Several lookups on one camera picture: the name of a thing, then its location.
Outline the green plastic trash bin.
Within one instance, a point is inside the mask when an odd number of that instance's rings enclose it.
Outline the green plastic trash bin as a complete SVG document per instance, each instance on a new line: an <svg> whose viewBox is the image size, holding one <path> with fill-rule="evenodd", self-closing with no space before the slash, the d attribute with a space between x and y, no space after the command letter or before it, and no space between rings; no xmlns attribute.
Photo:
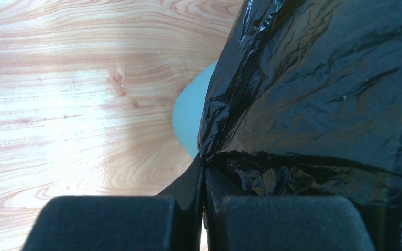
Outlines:
<svg viewBox="0 0 402 251"><path fill-rule="evenodd" d="M212 62L179 94L172 110L172 127L177 142L194 159L205 97L217 60Z"/></svg>

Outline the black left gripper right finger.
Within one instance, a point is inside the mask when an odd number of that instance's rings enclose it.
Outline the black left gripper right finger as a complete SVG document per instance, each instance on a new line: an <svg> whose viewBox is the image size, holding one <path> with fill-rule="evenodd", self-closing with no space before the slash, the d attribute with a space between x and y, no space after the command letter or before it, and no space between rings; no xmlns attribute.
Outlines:
<svg viewBox="0 0 402 251"><path fill-rule="evenodd" d="M205 170L210 250L374 250L358 210L338 196L248 196Z"/></svg>

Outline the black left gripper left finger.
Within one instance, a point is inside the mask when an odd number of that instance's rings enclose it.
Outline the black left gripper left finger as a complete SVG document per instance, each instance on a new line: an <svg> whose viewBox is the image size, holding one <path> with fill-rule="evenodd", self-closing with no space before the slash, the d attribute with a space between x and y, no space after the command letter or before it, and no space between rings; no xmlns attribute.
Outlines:
<svg viewBox="0 0 402 251"><path fill-rule="evenodd" d="M199 250L199 156L155 196L60 196L39 213L23 250Z"/></svg>

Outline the black plastic trash bag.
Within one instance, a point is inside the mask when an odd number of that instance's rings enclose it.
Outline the black plastic trash bag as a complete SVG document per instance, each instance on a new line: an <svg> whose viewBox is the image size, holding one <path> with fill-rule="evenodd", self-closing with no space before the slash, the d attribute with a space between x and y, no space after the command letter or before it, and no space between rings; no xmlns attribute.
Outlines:
<svg viewBox="0 0 402 251"><path fill-rule="evenodd" d="M402 250L402 1L244 1L198 149L251 195L345 197Z"/></svg>

